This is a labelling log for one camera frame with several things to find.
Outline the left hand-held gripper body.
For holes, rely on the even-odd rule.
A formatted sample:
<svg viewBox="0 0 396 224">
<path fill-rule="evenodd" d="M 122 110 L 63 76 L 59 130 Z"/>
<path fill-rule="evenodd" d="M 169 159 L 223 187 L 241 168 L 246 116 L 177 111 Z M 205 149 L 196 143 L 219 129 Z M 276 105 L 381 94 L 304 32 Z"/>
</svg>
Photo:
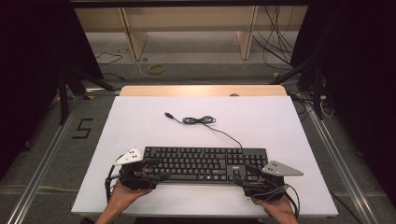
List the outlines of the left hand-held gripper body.
<svg viewBox="0 0 396 224">
<path fill-rule="evenodd" d="M 123 186 L 132 190 L 156 188 L 157 183 L 152 181 L 149 176 L 142 174 L 142 171 L 147 168 L 142 166 L 143 159 L 136 147 L 116 159 L 114 165 L 120 167 L 120 182 Z"/>
</svg>

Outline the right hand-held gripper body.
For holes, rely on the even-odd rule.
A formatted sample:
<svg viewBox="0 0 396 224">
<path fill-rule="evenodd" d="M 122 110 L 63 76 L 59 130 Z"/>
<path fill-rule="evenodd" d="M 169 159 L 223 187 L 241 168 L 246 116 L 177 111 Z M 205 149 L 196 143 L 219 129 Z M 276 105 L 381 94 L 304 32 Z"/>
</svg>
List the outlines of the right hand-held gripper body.
<svg viewBox="0 0 396 224">
<path fill-rule="evenodd" d="M 255 199 L 280 199 L 287 190 L 285 176 L 303 175 L 302 171 L 294 169 L 278 161 L 269 161 L 262 170 L 262 182 L 248 182 L 247 188 L 242 188 L 245 195 Z"/>
</svg>

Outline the black metal stand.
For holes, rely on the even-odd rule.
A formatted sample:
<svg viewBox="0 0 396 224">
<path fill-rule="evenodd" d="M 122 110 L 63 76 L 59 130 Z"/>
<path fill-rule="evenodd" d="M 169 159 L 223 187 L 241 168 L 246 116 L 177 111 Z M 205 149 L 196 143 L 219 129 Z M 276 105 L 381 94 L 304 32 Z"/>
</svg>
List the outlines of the black metal stand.
<svg viewBox="0 0 396 224">
<path fill-rule="evenodd" d="M 323 119 L 320 108 L 320 85 L 321 85 L 321 62 L 317 57 L 310 57 L 305 62 L 293 68 L 286 75 L 276 78 L 270 85 L 279 85 L 284 81 L 301 74 L 297 87 L 300 91 L 307 91 L 313 88 L 313 108 L 319 119 Z"/>
<path fill-rule="evenodd" d="M 90 75 L 79 68 L 69 66 L 62 69 L 58 75 L 59 97 L 61 102 L 61 125 L 65 123 L 69 114 L 66 88 L 69 88 L 76 96 L 83 96 L 87 92 L 87 89 L 83 86 L 81 82 L 82 79 L 87 79 L 91 83 L 102 87 L 107 91 L 117 90 L 115 87 L 105 83 L 98 77 Z"/>
</svg>

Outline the person's left hand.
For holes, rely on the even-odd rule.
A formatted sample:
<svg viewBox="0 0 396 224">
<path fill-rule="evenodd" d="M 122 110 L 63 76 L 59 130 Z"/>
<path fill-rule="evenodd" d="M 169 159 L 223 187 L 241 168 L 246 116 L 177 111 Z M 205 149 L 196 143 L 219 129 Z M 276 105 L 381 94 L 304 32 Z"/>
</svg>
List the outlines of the person's left hand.
<svg viewBox="0 0 396 224">
<path fill-rule="evenodd" d="M 132 190 L 123 186 L 121 182 L 117 180 L 107 203 L 106 210 L 111 216 L 116 217 L 137 199 L 149 193 L 151 193 L 151 189 Z"/>
</svg>

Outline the black keyboard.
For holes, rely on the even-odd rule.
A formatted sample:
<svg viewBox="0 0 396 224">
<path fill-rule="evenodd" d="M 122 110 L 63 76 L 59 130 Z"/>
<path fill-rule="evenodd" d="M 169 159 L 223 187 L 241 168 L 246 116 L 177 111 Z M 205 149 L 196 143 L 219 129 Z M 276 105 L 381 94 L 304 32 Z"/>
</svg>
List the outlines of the black keyboard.
<svg viewBox="0 0 396 224">
<path fill-rule="evenodd" d="M 261 169 L 268 163 L 265 148 L 145 147 L 144 157 L 161 160 L 148 168 L 150 175 L 170 173 L 168 182 L 179 183 L 232 184 L 235 176 L 255 182 L 246 165 Z"/>
</svg>

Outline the black curtain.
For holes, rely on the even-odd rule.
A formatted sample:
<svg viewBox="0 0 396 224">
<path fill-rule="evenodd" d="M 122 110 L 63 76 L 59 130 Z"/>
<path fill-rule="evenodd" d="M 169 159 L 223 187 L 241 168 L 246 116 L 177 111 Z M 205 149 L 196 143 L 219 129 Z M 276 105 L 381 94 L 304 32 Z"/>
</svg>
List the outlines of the black curtain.
<svg viewBox="0 0 396 224">
<path fill-rule="evenodd" d="M 103 76 L 71 0 L 0 0 L 0 180 L 68 68 Z"/>
<path fill-rule="evenodd" d="M 321 64 L 336 113 L 396 206 L 396 0 L 313 0 L 291 64 L 331 40 Z"/>
</svg>

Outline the aluminium floor rail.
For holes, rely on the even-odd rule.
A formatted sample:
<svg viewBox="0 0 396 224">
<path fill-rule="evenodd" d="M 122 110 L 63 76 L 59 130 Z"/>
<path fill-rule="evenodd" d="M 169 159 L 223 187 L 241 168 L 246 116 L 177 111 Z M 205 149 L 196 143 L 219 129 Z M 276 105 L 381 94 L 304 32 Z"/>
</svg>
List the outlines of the aluminium floor rail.
<svg viewBox="0 0 396 224">
<path fill-rule="evenodd" d="M 306 114 L 312 119 L 316 130 L 328 151 L 332 162 L 340 175 L 343 184 L 348 192 L 351 201 L 354 203 L 357 212 L 361 218 L 362 224 L 379 224 L 378 219 L 371 208 L 369 201 L 363 194 L 358 182 L 355 180 L 353 174 L 347 166 L 342 154 L 339 152 L 337 145 L 334 143 L 330 132 L 322 120 L 318 118 L 311 105 L 305 106 Z"/>
<path fill-rule="evenodd" d="M 68 110 L 68 115 L 62 124 L 57 126 L 57 130 L 54 132 L 50 143 L 37 164 L 37 167 L 33 169 L 32 175 L 27 178 L 28 182 L 26 185 L 6 185 L 2 191 L 5 195 L 19 195 L 19 199 L 15 203 L 15 206 L 7 217 L 6 224 L 22 224 L 23 220 L 31 204 L 39 192 L 40 186 L 53 163 L 53 160 L 61 146 L 62 141 L 69 129 L 72 119 L 75 116 L 78 106 L 82 102 L 82 97 L 75 97 L 71 102 Z"/>
</svg>

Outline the wooden table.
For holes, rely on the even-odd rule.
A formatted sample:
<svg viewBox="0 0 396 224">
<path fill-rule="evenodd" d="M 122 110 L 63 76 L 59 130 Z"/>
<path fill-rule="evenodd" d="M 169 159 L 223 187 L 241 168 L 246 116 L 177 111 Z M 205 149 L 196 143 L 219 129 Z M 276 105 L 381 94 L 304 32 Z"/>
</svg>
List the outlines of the wooden table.
<svg viewBox="0 0 396 224">
<path fill-rule="evenodd" d="M 125 86 L 120 96 L 286 96 L 280 85 L 157 85 Z"/>
</svg>

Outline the person's right hand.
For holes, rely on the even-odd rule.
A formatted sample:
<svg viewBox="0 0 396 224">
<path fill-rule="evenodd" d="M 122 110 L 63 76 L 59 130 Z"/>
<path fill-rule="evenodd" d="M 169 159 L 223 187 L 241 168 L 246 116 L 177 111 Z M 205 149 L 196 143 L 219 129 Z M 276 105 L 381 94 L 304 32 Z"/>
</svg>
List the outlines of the person's right hand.
<svg viewBox="0 0 396 224">
<path fill-rule="evenodd" d="M 260 199 L 252 198 L 251 201 L 255 205 L 259 205 L 271 217 L 275 219 L 285 219 L 286 217 L 295 217 L 290 205 L 290 200 L 286 195 L 282 196 L 279 200 L 267 202 Z"/>
</svg>

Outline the light wooden bench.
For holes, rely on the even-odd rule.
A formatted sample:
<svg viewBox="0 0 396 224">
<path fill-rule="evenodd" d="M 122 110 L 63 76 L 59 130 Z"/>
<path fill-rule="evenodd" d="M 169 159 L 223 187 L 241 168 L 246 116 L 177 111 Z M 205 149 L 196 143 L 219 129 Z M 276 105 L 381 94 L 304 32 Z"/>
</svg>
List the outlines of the light wooden bench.
<svg viewBox="0 0 396 224">
<path fill-rule="evenodd" d="M 76 13 L 88 33 L 123 33 L 129 50 L 140 59 L 149 32 L 234 31 L 241 57 L 250 53 L 253 33 L 273 27 L 298 31 L 306 6 L 248 7 L 99 7 L 78 8 Z"/>
</svg>

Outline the white board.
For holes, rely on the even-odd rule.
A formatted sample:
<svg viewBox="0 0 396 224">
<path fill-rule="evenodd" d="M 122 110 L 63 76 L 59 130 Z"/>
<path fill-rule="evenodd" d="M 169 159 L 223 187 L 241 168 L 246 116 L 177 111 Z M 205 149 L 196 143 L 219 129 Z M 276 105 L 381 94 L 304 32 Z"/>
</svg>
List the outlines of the white board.
<svg viewBox="0 0 396 224">
<path fill-rule="evenodd" d="M 258 147 L 289 176 L 301 217 L 334 217 L 334 202 L 288 96 L 127 97 L 115 99 L 72 207 L 96 215 L 106 207 L 105 179 L 115 159 L 136 147 Z M 236 185 L 161 184 L 128 209 L 134 217 L 263 217 Z"/>
</svg>

